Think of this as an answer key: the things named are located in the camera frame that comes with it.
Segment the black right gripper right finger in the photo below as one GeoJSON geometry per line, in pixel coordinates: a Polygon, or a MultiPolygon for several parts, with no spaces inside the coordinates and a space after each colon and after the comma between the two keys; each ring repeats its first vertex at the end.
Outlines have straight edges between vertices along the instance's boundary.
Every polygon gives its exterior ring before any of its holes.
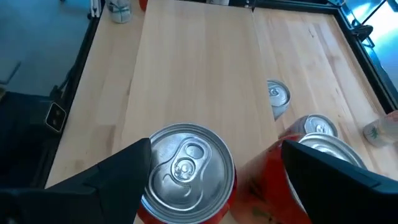
{"type": "Polygon", "coordinates": [[[291,140],[282,160],[312,223],[397,223],[397,181],[291,140]]]}

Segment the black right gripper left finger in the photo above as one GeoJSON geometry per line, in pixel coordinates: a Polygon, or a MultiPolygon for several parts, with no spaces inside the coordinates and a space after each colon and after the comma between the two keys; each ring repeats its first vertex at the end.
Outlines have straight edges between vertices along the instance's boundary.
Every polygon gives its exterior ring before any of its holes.
{"type": "Polygon", "coordinates": [[[2,189],[1,223],[133,223],[151,153],[142,138],[47,189],[2,189]]]}

